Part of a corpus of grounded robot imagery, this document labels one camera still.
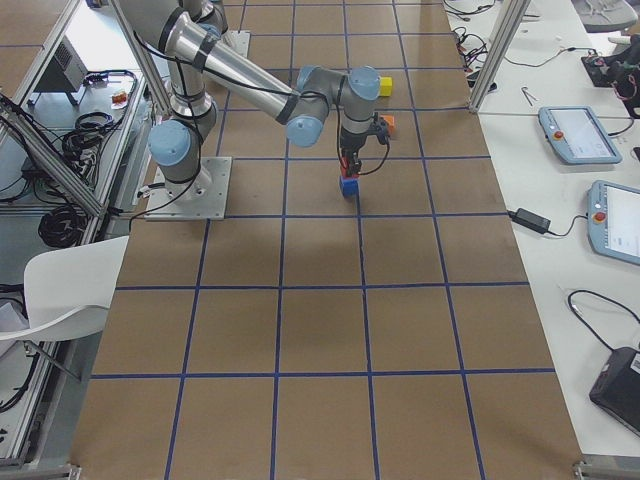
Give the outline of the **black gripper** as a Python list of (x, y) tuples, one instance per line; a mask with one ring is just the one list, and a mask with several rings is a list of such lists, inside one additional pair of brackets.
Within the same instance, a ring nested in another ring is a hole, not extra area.
[(361, 161), (359, 160), (359, 151), (366, 144), (370, 137), (368, 132), (353, 133), (349, 130), (339, 131), (338, 149), (341, 172), (349, 172), (350, 175), (358, 176), (361, 170)]

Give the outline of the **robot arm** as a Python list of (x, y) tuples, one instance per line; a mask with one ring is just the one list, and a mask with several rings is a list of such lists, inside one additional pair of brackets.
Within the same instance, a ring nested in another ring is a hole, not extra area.
[(285, 126), (287, 140), (300, 148), (319, 140), (334, 112), (343, 195), (358, 191), (357, 180), (364, 174), (360, 151), (367, 140), (390, 145), (389, 124), (375, 110), (381, 88), (376, 69), (363, 66), (343, 73), (306, 65), (289, 87), (225, 45), (223, 25), (200, 21), (178, 1), (124, 1), (121, 8), (143, 46), (177, 68), (190, 68), (198, 79), (208, 76), (238, 94)]

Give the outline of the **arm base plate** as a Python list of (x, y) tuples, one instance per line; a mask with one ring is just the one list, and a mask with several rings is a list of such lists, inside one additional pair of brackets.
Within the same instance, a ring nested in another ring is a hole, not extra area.
[(203, 157), (193, 184), (171, 182), (150, 192), (144, 218), (149, 221), (223, 220), (231, 157)]

